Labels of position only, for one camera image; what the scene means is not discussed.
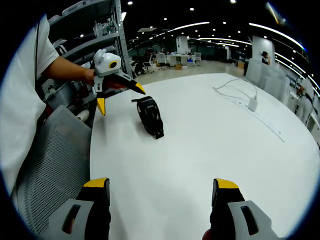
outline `mesh chair back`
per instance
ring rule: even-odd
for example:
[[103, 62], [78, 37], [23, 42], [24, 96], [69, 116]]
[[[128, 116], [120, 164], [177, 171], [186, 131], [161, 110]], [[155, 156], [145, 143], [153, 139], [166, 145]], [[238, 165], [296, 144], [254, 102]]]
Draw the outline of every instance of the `mesh chair back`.
[[201, 52], [195, 52], [194, 57], [201, 60]]
[[157, 58], [157, 62], [159, 64], [167, 63], [167, 58], [166, 58], [166, 55], [164, 53], [159, 53], [156, 58]]
[[90, 180], [90, 140], [91, 129], [63, 105], [37, 130], [17, 179], [18, 210], [35, 235]]

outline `person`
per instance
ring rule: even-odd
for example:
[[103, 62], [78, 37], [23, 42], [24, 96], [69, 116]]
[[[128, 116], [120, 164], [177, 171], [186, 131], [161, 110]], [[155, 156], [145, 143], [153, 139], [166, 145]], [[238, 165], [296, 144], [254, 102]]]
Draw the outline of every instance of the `person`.
[[302, 96], [299, 102], [299, 108], [296, 112], [296, 116], [303, 122], [304, 125], [307, 124], [308, 117], [312, 111], [314, 89], [309, 78], [302, 80], [301, 87], [296, 92], [298, 95]]
[[28, 32], [1, 85], [0, 168], [9, 195], [31, 148], [37, 121], [46, 108], [35, 90], [36, 79], [43, 75], [55, 80], [94, 84], [94, 69], [78, 66], [58, 55], [48, 39], [49, 28], [44, 16]]
[[266, 51], [263, 51], [261, 55], [262, 55], [262, 62], [264, 64], [270, 65], [271, 58], [268, 56], [268, 53]]

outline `person's hand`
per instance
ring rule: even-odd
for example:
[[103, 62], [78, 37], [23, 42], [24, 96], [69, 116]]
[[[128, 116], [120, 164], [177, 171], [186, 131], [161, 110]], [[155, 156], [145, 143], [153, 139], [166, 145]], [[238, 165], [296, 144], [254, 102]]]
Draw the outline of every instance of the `person's hand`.
[[95, 70], [94, 69], [85, 69], [84, 71], [84, 80], [83, 82], [90, 85], [90, 86], [93, 86], [95, 84]]
[[[85, 69], [84, 72], [84, 83], [94, 86], [95, 84], [95, 70], [94, 69]], [[125, 86], [119, 84], [116, 82], [115, 76], [113, 75], [108, 75], [104, 77], [104, 88], [105, 89], [124, 89], [126, 88]]]

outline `office desk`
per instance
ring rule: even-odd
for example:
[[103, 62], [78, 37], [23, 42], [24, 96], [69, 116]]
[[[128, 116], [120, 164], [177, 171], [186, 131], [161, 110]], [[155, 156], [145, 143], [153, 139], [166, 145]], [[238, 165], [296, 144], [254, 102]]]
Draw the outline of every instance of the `office desk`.
[[187, 65], [188, 58], [191, 58], [191, 55], [184, 55], [184, 54], [168, 54], [166, 56], [166, 59], [168, 63], [170, 64], [170, 67], [174, 67], [177, 64], [177, 57], [181, 57], [181, 64]]
[[[213, 179], [234, 181], [272, 220], [279, 237], [304, 215], [317, 184], [320, 158], [308, 129], [282, 103], [258, 89], [257, 113], [215, 92], [234, 76], [212, 73], [144, 85], [157, 102], [164, 137], [144, 129], [131, 90], [95, 113], [90, 177], [110, 178], [110, 240], [196, 240], [210, 228]], [[222, 88], [243, 98], [244, 81]]]

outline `person's arm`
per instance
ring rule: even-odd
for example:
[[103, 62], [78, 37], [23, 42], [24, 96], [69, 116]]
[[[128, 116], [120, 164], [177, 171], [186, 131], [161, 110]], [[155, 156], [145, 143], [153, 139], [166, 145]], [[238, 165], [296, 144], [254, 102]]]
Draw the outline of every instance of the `person's arm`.
[[95, 70], [79, 66], [59, 56], [42, 72], [42, 75], [54, 80], [81, 81], [93, 86]]

